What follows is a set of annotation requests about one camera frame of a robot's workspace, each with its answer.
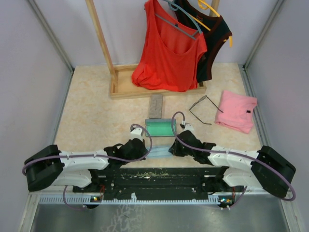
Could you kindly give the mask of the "light blue cleaning cloth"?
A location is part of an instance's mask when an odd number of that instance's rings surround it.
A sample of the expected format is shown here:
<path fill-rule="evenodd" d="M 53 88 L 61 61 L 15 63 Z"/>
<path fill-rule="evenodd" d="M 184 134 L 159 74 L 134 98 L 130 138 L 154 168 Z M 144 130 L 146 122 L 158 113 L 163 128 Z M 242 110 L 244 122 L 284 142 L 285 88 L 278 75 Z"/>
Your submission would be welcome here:
<path fill-rule="evenodd" d="M 169 146 L 153 146 L 146 157 L 150 159 L 170 158 L 172 154 L 169 152 Z"/>

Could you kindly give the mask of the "blue-grey glasses case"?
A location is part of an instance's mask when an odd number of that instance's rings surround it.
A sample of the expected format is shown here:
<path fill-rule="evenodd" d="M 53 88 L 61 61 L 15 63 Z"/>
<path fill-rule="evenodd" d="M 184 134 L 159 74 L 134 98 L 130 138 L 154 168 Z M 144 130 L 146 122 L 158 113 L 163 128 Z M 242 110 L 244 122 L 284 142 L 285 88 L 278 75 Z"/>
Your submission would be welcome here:
<path fill-rule="evenodd" d="M 176 132 L 176 120 L 169 118 L 146 119 L 145 128 L 151 137 L 174 137 Z"/>

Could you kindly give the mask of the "grey glasses case green lining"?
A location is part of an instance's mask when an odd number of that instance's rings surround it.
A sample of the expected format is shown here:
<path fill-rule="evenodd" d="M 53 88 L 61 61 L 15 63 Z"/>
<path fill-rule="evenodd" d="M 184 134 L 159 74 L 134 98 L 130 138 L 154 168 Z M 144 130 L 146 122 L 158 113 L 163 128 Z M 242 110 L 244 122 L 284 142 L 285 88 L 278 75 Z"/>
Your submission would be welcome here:
<path fill-rule="evenodd" d="M 162 111 L 163 111 L 163 95 L 153 94 L 150 97 L 148 117 L 150 119 L 160 119 L 162 118 Z"/>

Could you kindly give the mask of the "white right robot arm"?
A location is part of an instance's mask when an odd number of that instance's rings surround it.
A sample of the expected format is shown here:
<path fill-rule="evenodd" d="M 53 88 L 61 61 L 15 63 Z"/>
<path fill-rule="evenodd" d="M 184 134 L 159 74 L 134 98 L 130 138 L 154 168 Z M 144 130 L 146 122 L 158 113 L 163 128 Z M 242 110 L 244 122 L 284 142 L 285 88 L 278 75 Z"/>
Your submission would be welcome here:
<path fill-rule="evenodd" d="M 207 192 L 243 186 L 261 188 L 284 201 L 295 200 L 291 182 L 296 168 L 269 146 L 256 151 L 238 151 L 201 142 L 191 131 L 185 130 L 177 135 L 169 152 L 178 157 L 191 156 L 200 164 L 219 168 L 214 177 L 207 178 Z"/>

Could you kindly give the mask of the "thin metal frame sunglasses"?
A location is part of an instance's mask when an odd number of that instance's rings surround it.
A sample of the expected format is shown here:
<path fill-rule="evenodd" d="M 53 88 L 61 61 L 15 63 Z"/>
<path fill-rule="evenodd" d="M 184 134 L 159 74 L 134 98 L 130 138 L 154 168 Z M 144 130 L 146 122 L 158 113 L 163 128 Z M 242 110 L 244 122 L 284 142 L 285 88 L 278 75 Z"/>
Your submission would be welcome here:
<path fill-rule="evenodd" d="M 203 106 L 203 102 L 207 100 L 209 101 L 220 113 L 223 113 L 223 110 L 219 108 L 217 104 L 214 103 L 214 101 L 207 95 L 202 96 L 199 100 L 194 102 L 191 107 L 189 108 L 189 112 L 202 124 L 204 125 L 212 125 L 212 123 L 206 122 L 202 120 L 199 116 L 202 111 L 205 110 Z"/>

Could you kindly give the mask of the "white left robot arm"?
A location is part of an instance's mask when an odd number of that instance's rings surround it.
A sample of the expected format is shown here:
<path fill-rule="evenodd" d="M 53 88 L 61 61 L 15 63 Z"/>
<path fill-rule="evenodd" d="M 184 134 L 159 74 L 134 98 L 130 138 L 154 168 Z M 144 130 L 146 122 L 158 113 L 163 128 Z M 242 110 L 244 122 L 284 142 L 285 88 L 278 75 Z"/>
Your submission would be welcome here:
<path fill-rule="evenodd" d="M 61 151 L 57 145 L 49 145 L 24 162 L 22 174 L 30 192 L 65 185 L 94 192 L 100 187 L 100 179 L 95 177 L 94 171 L 119 168 L 143 160 L 148 154 L 144 141 L 137 138 L 124 145 L 81 153 Z"/>

